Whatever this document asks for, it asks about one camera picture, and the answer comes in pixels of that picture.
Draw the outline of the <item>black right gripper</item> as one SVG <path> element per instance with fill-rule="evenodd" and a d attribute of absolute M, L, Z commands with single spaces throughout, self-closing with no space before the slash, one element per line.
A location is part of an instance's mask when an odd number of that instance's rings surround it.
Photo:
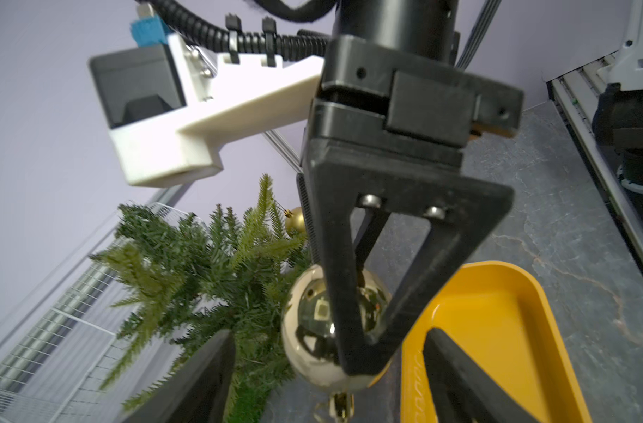
<path fill-rule="evenodd" d="M 381 373 L 511 210 L 511 187 L 451 169 L 462 165 L 471 136 L 513 137 L 523 100 L 514 86 L 355 36 L 328 43 L 303 163 L 348 375 Z M 364 267 L 393 290 L 370 330 L 358 302 Z"/>

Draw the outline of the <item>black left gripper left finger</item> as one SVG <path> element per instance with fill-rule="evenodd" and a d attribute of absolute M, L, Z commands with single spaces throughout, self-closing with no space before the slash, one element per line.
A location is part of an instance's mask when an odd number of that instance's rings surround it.
<path fill-rule="evenodd" d="M 236 359 L 233 334 L 216 333 L 127 422 L 221 422 Z"/>

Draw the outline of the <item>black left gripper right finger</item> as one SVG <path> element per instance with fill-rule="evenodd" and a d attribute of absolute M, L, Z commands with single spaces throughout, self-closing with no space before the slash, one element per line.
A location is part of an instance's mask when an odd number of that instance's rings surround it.
<path fill-rule="evenodd" d="M 536 420 L 442 329 L 427 332 L 423 356 L 439 422 Z"/>

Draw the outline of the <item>gold ball ornament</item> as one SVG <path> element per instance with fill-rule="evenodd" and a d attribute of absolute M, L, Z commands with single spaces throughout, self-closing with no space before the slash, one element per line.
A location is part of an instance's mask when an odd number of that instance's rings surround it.
<path fill-rule="evenodd" d="M 284 229 L 289 237 L 307 233 L 305 216 L 301 207 L 284 210 Z"/>

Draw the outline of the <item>silver ball ornament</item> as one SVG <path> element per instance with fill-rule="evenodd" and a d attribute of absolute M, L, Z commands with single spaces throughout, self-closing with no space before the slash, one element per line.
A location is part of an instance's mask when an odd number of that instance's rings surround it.
<path fill-rule="evenodd" d="M 293 284 L 284 306 L 281 335 L 289 363 L 309 384 L 327 393 L 356 392 L 372 387 L 378 375 L 347 375 L 340 365 L 337 329 L 323 269 L 314 264 Z"/>

